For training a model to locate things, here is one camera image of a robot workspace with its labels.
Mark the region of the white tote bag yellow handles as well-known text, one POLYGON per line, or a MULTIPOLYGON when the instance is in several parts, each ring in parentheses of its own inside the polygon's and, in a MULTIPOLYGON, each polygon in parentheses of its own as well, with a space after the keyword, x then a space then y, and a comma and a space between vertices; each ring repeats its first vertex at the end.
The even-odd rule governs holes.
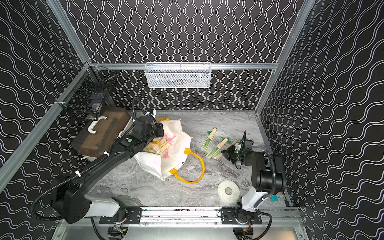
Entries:
POLYGON ((164 159, 156 154, 150 142, 142 152, 134 156, 140 168, 163 182, 172 175, 186 184, 193 185, 200 182, 205 174, 205 164, 203 159, 190 149, 192 137, 183 131, 181 121, 160 118, 157 122, 163 124, 164 135, 176 135, 174 145, 169 148, 170 156, 164 159), (195 181, 187 181, 178 174, 178 170, 184 165, 188 156, 196 157, 202 164, 201 176, 195 181))

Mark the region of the white tape roll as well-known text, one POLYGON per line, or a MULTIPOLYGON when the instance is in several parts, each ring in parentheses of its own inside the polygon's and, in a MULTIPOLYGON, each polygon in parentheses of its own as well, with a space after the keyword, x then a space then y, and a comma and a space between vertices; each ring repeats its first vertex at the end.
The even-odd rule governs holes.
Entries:
POLYGON ((218 185, 217 189, 220 199, 225 203, 235 203, 240 198, 240 188, 230 180, 224 180, 218 185))

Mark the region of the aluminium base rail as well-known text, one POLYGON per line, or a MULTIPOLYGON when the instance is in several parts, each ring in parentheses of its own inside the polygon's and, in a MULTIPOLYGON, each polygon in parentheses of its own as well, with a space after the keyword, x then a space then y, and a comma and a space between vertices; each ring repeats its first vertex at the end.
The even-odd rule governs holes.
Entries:
POLYGON ((248 227, 293 227, 297 239, 306 240, 308 235, 301 225, 301 214, 295 207, 260 207, 247 212, 240 207, 129 207, 122 222, 111 218, 96 217, 97 226, 115 229, 133 227, 207 227, 235 228, 237 231, 248 227))

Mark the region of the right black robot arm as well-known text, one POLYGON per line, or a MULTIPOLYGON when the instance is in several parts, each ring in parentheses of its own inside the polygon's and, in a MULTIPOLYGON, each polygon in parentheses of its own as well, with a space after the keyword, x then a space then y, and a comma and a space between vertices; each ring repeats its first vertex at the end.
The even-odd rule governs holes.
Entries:
POLYGON ((247 138, 244 132, 238 144, 221 151, 224 158, 237 169, 242 166, 251 167, 251 188, 236 203, 233 213, 225 211, 224 224, 249 224, 260 218, 260 205, 269 197, 283 193, 287 179, 284 173, 282 158, 268 151, 253 149, 254 141, 247 138))

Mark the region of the white storage box brown lid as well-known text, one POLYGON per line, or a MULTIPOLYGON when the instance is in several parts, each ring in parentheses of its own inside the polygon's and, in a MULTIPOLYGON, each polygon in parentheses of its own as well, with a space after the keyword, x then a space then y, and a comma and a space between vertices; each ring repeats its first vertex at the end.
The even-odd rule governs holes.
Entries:
POLYGON ((98 119, 88 123, 71 142, 71 146, 81 156, 98 158, 109 150, 130 120, 126 109, 104 106, 98 119))

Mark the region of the teal flat stick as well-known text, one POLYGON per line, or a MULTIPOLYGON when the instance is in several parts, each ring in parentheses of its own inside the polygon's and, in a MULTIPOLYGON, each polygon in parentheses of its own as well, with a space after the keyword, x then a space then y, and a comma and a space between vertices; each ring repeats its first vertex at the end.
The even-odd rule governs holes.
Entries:
POLYGON ((277 201, 279 200, 279 198, 278 198, 277 195, 272 195, 272 196, 270 197, 270 199, 271 199, 271 201, 273 201, 273 202, 277 202, 277 201))

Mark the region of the pink folding fans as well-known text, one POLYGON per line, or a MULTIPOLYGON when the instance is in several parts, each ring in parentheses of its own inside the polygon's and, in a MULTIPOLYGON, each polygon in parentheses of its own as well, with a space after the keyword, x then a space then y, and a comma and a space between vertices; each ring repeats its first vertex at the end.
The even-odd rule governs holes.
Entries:
POLYGON ((154 139, 151 142, 153 151, 164 159, 168 159, 170 156, 169 148, 174 145, 175 138, 176 135, 165 134, 162 138, 154 139))

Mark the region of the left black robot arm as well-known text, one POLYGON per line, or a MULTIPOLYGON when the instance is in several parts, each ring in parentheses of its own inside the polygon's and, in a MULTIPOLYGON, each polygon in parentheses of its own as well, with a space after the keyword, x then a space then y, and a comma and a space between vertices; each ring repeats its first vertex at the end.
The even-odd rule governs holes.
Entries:
POLYGON ((65 220, 68 224, 83 218, 106 217, 120 224, 128 217, 127 207, 115 199, 87 197, 90 189, 106 174, 126 160, 142 152, 155 138, 164 136, 164 127, 152 115, 140 116, 134 121, 132 133, 117 138, 110 149, 86 167, 75 173, 54 179, 52 186, 39 195, 30 206, 32 217, 40 221, 65 220), (49 196, 50 206, 58 216, 45 217, 36 210, 37 204, 49 196))

